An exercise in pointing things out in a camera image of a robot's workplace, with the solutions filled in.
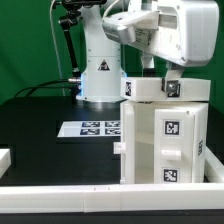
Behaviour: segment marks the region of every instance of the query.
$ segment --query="black cable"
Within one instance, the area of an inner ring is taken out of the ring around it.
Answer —
[[[41,83],[41,84],[39,84],[36,87],[30,88],[31,90],[26,94],[26,97],[29,97],[30,95],[32,95],[39,87],[53,85],[53,84],[58,84],[58,83],[65,83],[65,82],[68,83],[68,80],[67,79],[59,79],[59,80],[53,80],[53,81]]]
[[[27,87],[27,88],[24,88],[24,89],[21,89],[19,92],[17,92],[14,96],[14,98],[18,97],[18,95],[26,90],[29,90],[31,89],[31,91],[33,89],[35,89],[34,91],[38,90],[38,89],[71,89],[71,86],[54,86],[54,87],[51,87],[51,86],[35,86],[35,87]]]

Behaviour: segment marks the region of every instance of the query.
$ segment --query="green wall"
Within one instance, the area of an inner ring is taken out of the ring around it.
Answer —
[[[220,7],[220,26],[214,57],[205,67],[186,69],[184,77],[212,80],[210,103],[224,113],[224,2],[216,2]],[[0,103],[12,98],[22,88],[59,79],[49,22],[50,4],[51,0],[0,1]],[[53,11],[63,76],[68,78],[71,76],[69,56],[63,33],[57,25],[59,16],[64,14],[61,7]],[[83,71],[86,63],[82,27],[74,27],[72,35]],[[130,76],[140,75],[139,56],[137,50],[125,47],[123,67]],[[156,61],[158,74],[164,75],[165,62]],[[62,95],[62,91],[40,90],[36,95]]]

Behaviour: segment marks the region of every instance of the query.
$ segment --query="white box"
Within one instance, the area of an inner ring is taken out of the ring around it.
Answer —
[[[206,103],[122,103],[121,183],[203,182],[207,113]]]

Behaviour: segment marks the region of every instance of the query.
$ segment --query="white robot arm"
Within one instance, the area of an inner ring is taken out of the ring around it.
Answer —
[[[131,0],[128,12],[104,18],[107,37],[183,67],[206,65],[213,56],[217,37],[216,2],[149,2],[144,5]]]

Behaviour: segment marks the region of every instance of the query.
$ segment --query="black table surface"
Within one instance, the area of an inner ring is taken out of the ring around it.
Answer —
[[[72,104],[70,97],[30,97],[0,106],[0,148],[9,147],[12,165],[0,186],[118,184],[119,137],[57,138],[63,121],[119,120],[120,110]],[[223,161],[224,116],[209,109],[207,145]],[[223,210],[69,214],[4,214],[2,223],[223,223]]]

